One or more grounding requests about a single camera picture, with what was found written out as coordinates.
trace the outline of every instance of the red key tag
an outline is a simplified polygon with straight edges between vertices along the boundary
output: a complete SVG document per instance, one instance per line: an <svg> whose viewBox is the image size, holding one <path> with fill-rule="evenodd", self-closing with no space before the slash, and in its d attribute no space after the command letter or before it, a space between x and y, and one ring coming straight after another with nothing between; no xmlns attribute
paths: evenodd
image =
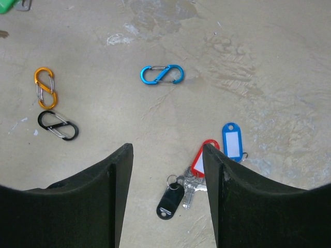
<svg viewBox="0 0 331 248"><path fill-rule="evenodd" d="M206 140L204 143L202 143L202 146L191 165L192 174L199 178L205 177L205 174L204 174L205 171L203 169L203 161L202 161L202 148L203 148L203 145L205 145L205 144L213 144L217 149L220 149L217 141L215 141L213 139Z"/></svg>

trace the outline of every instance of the green object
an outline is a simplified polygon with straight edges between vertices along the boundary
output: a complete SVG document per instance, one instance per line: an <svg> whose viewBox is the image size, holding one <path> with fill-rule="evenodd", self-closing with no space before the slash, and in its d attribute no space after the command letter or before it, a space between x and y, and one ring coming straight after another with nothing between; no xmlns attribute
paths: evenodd
<svg viewBox="0 0 331 248"><path fill-rule="evenodd" d="M6 13L17 0L0 0L0 14Z"/></svg>

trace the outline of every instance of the orange carabiner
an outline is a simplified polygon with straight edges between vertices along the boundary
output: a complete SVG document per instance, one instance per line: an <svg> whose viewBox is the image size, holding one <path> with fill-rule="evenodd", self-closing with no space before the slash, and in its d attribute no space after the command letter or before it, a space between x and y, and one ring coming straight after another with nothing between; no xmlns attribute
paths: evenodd
<svg viewBox="0 0 331 248"><path fill-rule="evenodd" d="M51 88L47 87L41 80L39 80L39 74L41 71L46 71L48 72L48 77L50 78L51 81ZM54 108L57 105L57 94L54 91L54 74L53 72L48 69L47 67L41 67L35 72L35 84L37 85L37 96L39 98L39 105L45 109L45 110L50 110ZM50 106L46 106L43 103L43 91L46 91L47 93L51 94L53 97L53 103Z"/></svg>

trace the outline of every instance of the blue key tag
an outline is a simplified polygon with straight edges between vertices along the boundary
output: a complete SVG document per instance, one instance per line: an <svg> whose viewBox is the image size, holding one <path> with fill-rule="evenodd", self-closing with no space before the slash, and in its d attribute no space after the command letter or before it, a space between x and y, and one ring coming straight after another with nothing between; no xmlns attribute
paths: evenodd
<svg viewBox="0 0 331 248"><path fill-rule="evenodd" d="M225 124L222 129L224 153L230 159L240 163L243 158L242 132L233 122Z"/></svg>

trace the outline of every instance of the silver key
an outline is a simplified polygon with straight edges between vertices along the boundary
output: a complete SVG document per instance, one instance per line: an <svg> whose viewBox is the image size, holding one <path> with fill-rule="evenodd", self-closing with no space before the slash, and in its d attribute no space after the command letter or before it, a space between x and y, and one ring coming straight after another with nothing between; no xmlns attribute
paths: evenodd
<svg viewBox="0 0 331 248"><path fill-rule="evenodd" d="M190 209L193 201L193 196L196 191L207 191L207 186L203 185L205 182L204 178L195 177L191 172L191 167L188 167L184 173L184 204L183 207L188 210Z"/></svg>
<svg viewBox="0 0 331 248"><path fill-rule="evenodd" d="M181 186L184 187L185 177L184 176L178 176L178 177L176 177L176 182L178 182Z"/></svg>
<svg viewBox="0 0 331 248"><path fill-rule="evenodd" d="M14 9L19 11L29 11L31 8L32 0L19 0L15 5Z"/></svg>

